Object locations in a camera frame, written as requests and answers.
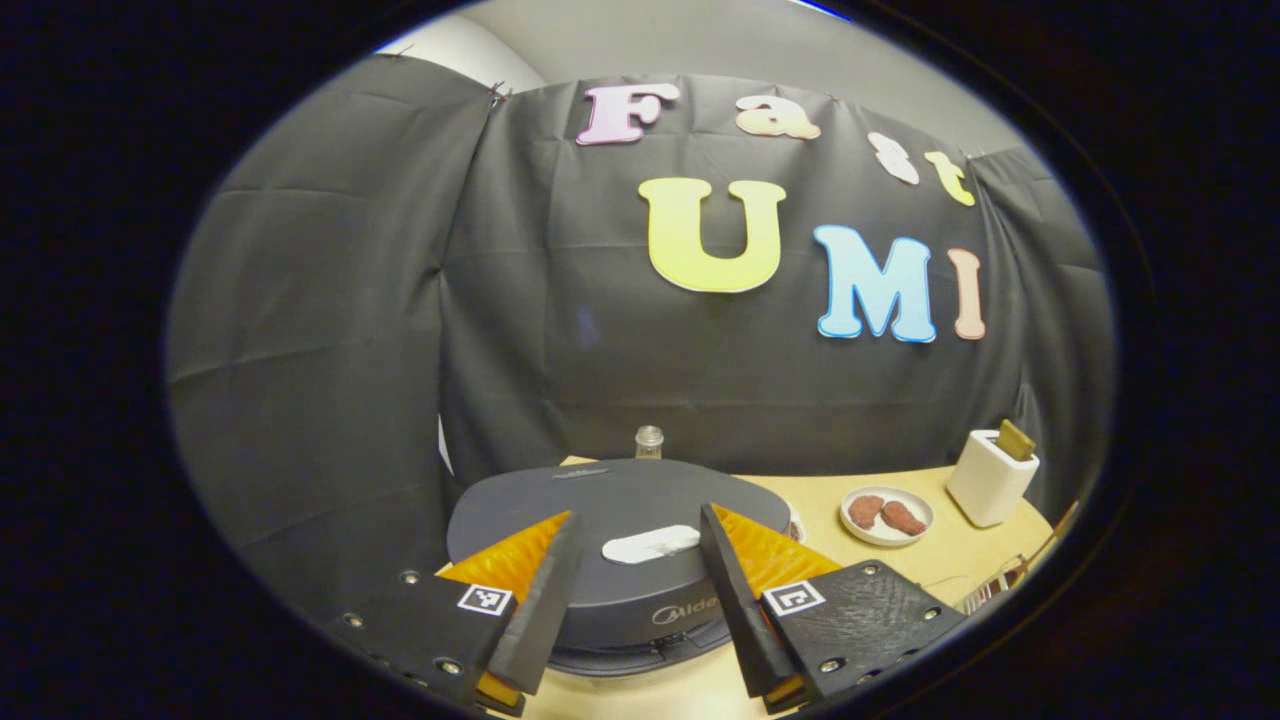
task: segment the table surface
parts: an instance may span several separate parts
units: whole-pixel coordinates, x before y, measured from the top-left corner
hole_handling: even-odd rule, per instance
[[[567,457],[563,465],[591,462]],[[1018,557],[1030,555],[1052,528],[1025,500],[992,528],[977,528],[947,495],[951,466],[876,475],[762,477],[739,475],[777,493],[800,515],[806,546],[842,566],[877,559],[955,606],[979,583]],[[891,486],[913,492],[933,506],[929,532],[902,547],[881,547],[855,538],[840,521],[840,502],[850,491]],[[704,717],[781,717],[769,715],[759,698],[746,696],[732,643],[684,662],[623,678],[584,678],[548,667],[536,696],[527,696],[524,720],[701,720]],[[499,717],[507,717],[493,712]]]

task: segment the glass bottle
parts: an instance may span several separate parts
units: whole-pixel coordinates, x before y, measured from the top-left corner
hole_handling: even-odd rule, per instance
[[[662,428],[645,425],[636,432],[636,459],[662,460]]]

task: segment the blue letter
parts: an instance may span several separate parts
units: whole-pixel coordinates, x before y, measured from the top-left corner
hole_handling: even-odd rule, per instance
[[[863,323],[854,316],[856,296],[873,336],[884,333],[897,304],[893,337],[933,342],[938,333],[929,322],[929,249],[923,242],[909,237],[895,240],[881,270],[867,241],[852,228],[818,225],[813,238],[827,249],[831,266],[827,314],[818,320],[818,332],[827,337],[861,334]]]

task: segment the white wall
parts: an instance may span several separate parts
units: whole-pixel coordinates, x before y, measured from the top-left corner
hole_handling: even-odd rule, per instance
[[[422,26],[378,53],[384,55],[403,53],[410,58],[430,60],[486,86],[503,81],[506,85],[499,88],[502,92],[508,90],[520,92],[547,85],[547,81],[506,42],[458,14]]]
[[[909,49],[787,0],[488,0],[461,14],[550,85],[644,73],[742,77],[835,95],[974,155],[1025,145],[980,97]]]

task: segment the black fabric backdrop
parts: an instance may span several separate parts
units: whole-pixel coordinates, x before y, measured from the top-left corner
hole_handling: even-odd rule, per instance
[[[672,82],[634,145],[581,147],[593,86]],[[780,95],[813,141],[740,131],[735,101]],[[1039,443],[1028,498],[1052,521],[1106,452],[1116,363],[1101,260],[1024,150],[966,160],[856,99],[714,77],[617,77],[522,92],[374,56],[291,111],[210,200],[175,288],[174,423],[193,484],[250,566],[332,619],[404,568],[445,560],[457,496],[566,455],[625,456],[641,424],[668,457],[731,473],[829,474],[954,462],[1010,416]],[[919,186],[888,176],[897,140]],[[964,168],[978,204],[924,152]],[[648,258],[659,177],[713,186],[703,241],[745,246],[736,179],[782,186],[782,261],[737,295],[681,290]],[[932,252],[937,340],[828,338],[820,224],[883,265]],[[980,341],[955,336],[952,247],[982,260]],[[436,415],[452,460],[436,454]]]

